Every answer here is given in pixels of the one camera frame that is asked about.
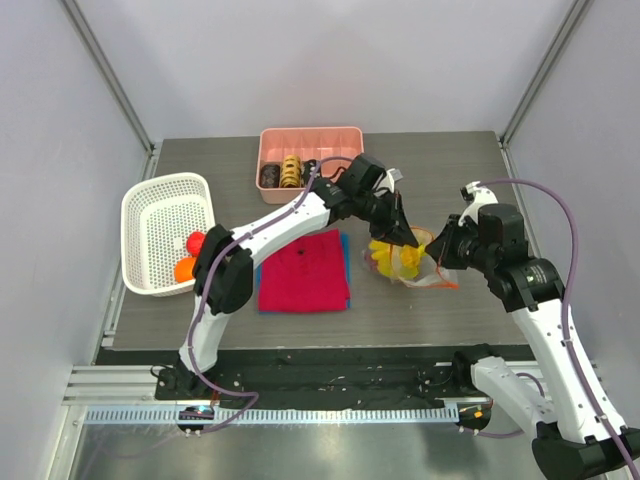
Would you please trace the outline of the yellow fake banana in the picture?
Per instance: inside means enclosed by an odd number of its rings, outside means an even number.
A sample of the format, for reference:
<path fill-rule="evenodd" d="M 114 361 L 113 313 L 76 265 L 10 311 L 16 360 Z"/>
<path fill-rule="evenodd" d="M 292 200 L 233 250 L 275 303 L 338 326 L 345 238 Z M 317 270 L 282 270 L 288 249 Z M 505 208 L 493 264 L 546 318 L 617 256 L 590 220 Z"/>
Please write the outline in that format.
<path fill-rule="evenodd" d="M 382 276 L 391 280 L 415 280 L 420 274 L 422 259 L 426 256 L 425 245 L 418 248 L 396 246 L 371 240 L 368 244 L 371 266 Z"/>

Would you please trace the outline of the clear zip top bag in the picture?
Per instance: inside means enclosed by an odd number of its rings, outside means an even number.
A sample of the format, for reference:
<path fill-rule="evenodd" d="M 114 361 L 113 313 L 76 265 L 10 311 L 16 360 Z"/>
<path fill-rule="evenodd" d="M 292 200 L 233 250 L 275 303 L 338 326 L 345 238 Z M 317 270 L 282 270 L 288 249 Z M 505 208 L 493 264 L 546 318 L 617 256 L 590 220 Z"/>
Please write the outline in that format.
<path fill-rule="evenodd" d="M 373 273 L 409 288 L 458 289 L 456 274 L 441 267 L 426 252 L 435 235 L 422 227 L 412 226 L 411 230 L 418 247 L 371 240 L 363 251 L 365 264 Z"/>

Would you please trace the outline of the red fake fruit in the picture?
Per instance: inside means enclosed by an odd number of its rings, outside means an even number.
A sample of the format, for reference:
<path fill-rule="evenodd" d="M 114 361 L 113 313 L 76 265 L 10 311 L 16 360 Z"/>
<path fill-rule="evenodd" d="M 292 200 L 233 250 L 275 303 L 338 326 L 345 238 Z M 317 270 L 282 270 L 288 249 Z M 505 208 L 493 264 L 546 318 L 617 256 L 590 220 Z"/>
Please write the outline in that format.
<path fill-rule="evenodd" d="M 186 250 L 193 256 L 197 257 L 202 249 L 206 234 L 200 231 L 191 233 L 186 241 Z"/>

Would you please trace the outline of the orange fake fruit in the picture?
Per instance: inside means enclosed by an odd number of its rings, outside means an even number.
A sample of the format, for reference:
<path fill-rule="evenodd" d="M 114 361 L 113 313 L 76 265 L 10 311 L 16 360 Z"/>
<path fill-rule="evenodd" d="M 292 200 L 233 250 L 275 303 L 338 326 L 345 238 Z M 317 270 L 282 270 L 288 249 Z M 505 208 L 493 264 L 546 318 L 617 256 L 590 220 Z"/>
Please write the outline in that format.
<path fill-rule="evenodd" d="M 193 269 L 196 263 L 195 257 L 185 257 L 179 260 L 174 267 L 174 279 L 177 283 L 184 283 L 194 279 Z"/>

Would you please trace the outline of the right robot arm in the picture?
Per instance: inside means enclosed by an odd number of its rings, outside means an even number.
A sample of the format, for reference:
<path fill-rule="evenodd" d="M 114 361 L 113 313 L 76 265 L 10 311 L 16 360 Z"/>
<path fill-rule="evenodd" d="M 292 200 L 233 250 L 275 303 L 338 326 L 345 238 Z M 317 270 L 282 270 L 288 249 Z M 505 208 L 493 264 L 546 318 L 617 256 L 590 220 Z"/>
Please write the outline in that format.
<path fill-rule="evenodd" d="M 472 268 L 524 334 L 547 392 L 519 378 L 488 345 L 454 356 L 457 391 L 494 400 L 528 437 L 548 479 L 588 479 L 639 458 L 639 431 L 627 425 L 590 365 L 554 265 L 529 253 L 524 219 L 511 204 L 493 203 L 473 217 L 452 215 L 426 248 L 449 270 Z"/>

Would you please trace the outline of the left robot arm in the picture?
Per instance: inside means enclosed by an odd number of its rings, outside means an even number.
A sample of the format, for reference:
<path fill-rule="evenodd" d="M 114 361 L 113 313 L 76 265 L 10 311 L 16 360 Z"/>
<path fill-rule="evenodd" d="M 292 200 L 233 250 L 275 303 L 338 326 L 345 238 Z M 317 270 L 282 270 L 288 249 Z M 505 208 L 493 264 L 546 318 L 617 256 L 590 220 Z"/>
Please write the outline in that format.
<path fill-rule="evenodd" d="M 292 201 L 252 223 L 226 229 L 216 225 L 204 239 L 193 268 L 195 309 L 175 365 L 179 388 L 190 398 L 205 397 L 213 385 L 209 371 L 231 316 L 251 298 L 254 271 L 293 241 L 338 220 L 358 218 L 372 239 L 417 246 L 406 219 L 402 196 L 383 181 L 391 176 L 367 154 L 348 160 L 336 179 L 318 176 L 318 161 L 305 176 L 305 187 Z"/>

